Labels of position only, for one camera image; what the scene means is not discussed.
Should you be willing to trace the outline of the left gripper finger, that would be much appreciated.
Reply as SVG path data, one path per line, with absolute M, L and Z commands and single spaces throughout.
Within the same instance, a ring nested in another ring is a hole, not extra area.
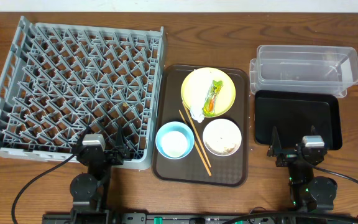
M 91 128 L 88 126 L 79 136 L 76 145 L 81 146 L 83 143 L 83 140 L 87 134 L 91 134 Z
M 114 143 L 115 149 L 125 149 L 126 148 L 125 137 L 123 134 L 122 126 L 118 127 L 117 133 L 116 133 L 116 139 L 114 142 L 115 142 Z

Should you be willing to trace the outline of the white pink small bowl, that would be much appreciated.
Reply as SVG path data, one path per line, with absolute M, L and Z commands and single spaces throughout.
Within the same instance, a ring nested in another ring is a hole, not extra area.
M 216 156 L 231 156 L 240 148 L 241 143 L 241 130 L 229 119 L 214 119 L 204 128 L 203 144 Z

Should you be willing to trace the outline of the white paper cup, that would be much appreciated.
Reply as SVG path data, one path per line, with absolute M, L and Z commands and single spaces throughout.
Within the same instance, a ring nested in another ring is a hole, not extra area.
M 162 137 L 161 146 L 168 157 L 178 158 L 186 152 L 188 142 L 181 132 L 170 131 Z

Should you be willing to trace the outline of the green orange snack wrapper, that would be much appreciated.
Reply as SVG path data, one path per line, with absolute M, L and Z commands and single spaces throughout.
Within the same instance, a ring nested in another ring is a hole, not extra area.
M 205 101 L 204 101 L 204 105 L 203 105 L 203 114 L 206 117 L 212 117 L 215 115 L 214 112 L 214 108 L 215 108 L 215 104 L 216 104 L 216 99 L 219 95 L 219 92 L 221 91 L 221 88 L 223 87 L 223 81 L 219 80 L 213 80 L 212 84 L 210 85 Z

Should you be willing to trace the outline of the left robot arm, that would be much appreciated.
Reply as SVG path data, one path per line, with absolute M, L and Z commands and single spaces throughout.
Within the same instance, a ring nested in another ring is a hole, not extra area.
M 130 157 L 122 127 L 118 127 L 111 150 L 106 149 L 102 134 L 87 127 L 72 148 L 76 160 L 88 171 L 76 176 L 70 184 L 73 197 L 72 223 L 116 223 L 117 218 L 107 207 L 111 167 L 121 166 Z

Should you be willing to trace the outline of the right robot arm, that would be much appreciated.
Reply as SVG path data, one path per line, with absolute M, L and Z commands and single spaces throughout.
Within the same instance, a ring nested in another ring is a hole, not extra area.
M 321 136 L 304 136 L 292 149 L 284 149 L 277 128 L 272 129 L 272 138 L 267 156 L 275 157 L 277 167 L 287 167 L 290 196 L 295 210 L 302 212 L 331 211 L 337 193 L 337 182 L 329 177 L 315 176 L 313 167 L 324 161 L 327 154 Z

